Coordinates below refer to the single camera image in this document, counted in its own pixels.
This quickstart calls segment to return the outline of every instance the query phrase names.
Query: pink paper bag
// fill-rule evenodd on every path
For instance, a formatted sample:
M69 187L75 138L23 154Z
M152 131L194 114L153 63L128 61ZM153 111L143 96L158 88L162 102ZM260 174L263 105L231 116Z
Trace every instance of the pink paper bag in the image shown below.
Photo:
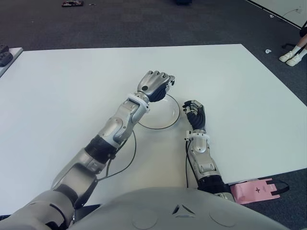
M272 194L272 192L277 191L277 189L274 184L267 184L267 181L270 180L272 180L272 178L248 181L230 186L235 202L242 205L261 200L280 198L280 195Z

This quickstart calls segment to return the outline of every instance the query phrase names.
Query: black joint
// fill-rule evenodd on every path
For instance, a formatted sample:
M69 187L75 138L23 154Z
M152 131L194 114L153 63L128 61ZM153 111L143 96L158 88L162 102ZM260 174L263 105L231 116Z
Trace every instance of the black joint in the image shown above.
M149 101L150 102L157 102L157 101L162 100L166 95L166 91L165 91L166 85L167 85L166 83L160 85L159 88L156 89L152 95L148 95Z
M231 193L229 185L225 184L219 175L211 175L198 181L198 189L207 193Z
M94 189L96 188L98 184L98 181L95 180L91 186L86 190L86 192L83 194L83 196L81 196L76 203L74 204L74 208L75 209L79 209L81 207L83 207L83 205L88 201L88 199L90 198L91 194L93 193Z
M99 135L94 137L84 149L91 157L103 164L110 158L114 159L117 150Z

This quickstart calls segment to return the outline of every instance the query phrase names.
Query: white tabletop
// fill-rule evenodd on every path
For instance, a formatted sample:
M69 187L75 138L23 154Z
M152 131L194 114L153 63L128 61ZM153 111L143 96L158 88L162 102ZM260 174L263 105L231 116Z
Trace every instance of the white tabletop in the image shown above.
M204 104L211 154L226 183L307 167L307 108L242 45L23 52L0 78L0 215L48 190L148 70L176 77L179 104ZM137 125L133 164L89 204L138 188L186 186L183 114L166 130ZM112 162L128 164L133 138Z

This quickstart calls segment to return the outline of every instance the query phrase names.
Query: plate rim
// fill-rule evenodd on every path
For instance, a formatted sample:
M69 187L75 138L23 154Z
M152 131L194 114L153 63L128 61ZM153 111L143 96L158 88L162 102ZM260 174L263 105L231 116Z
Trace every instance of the plate rim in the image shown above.
M142 124L140 123L140 121L138 121L138 124L139 124L139 125L143 126L144 128L148 128L148 129L160 130L160 129L169 128L169 127L171 127L172 125L174 125L174 124L178 121L178 119L179 119L179 117L180 117L180 106L179 106L179 103L177 102L177 100L176 100L174 97L172 97L172 96L169 95L168 93L166 93L166 95L168 95L169 97L171 97L171 98L176 102L176 104L177 104L177 106L178 106L179 113L178 113L178 116L177 116L176 120L175 120L173 123L171 123L169 126L166 126L166 127L163 127L163 128L150 128L150 127L147 127L147 126L145 126L145 125L142 125Z

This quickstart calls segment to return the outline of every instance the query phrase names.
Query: gray carpet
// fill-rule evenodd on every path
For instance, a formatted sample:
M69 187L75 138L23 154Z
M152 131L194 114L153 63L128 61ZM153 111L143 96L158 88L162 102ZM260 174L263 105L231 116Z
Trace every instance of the gray carpet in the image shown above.
M85 0L74 8L61 8L61 2L0 0L0 43L25 50L241 43L307 103L307 57L295 67L278 61L288 51L281 45L297 43L299 30L244 0L194 0L189 6L173 0ZM276 177L291 190L247 206L290 229L307 227L307 170Z

